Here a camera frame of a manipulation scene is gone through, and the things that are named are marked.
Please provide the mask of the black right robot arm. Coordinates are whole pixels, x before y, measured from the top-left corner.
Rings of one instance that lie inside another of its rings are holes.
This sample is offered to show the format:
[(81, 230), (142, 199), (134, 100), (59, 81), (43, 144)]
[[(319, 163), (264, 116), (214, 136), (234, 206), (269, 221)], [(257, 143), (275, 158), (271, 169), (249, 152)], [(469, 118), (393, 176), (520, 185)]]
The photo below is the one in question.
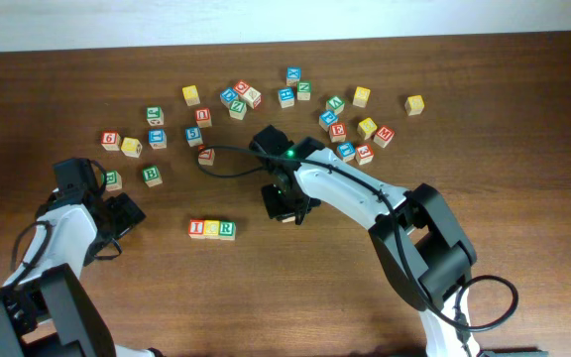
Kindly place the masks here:
[(417, 310), (427, 355), (479, 355), (467, 303), (476, 252), (435, 188), (372, 178), (311, 138), (294, 143), (272, 131), (249, 147), (275, 180), (262, 189), (270, 218), (301, 224), (322, 203), (338, 209), (367, 229), (388, 282)]

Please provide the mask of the green R block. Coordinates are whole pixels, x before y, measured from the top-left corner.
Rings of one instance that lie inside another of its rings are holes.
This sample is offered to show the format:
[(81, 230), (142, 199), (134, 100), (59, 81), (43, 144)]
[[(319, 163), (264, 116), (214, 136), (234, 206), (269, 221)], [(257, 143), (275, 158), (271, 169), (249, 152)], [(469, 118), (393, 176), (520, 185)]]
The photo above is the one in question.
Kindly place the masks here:
[(219, 224), (218, 238), (220, 240), (234, 241), (236, 238), (237, 226), (233, 221), (221, 221)]

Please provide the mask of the red 6 I block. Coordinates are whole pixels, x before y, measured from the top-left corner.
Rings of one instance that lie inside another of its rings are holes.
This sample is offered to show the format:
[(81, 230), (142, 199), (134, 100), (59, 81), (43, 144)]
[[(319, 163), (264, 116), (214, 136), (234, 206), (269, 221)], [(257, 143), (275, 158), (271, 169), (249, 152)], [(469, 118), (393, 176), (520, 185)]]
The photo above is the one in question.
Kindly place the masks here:
[(120, 151), (122, 138), (118, 132), (104, 131), (101, 135), (101, 146), (107, 151)]

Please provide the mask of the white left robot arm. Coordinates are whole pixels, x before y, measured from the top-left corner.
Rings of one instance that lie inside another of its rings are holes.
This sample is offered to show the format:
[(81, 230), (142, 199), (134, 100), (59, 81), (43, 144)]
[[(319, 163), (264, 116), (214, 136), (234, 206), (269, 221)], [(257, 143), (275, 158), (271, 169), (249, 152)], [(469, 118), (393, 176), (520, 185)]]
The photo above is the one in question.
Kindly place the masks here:
[(118, 345), (79, 277), (145, 219), (125, 193), (55, 190), (29, 225), (34, 237), (0, 288), (0, 356), (157, 356)]

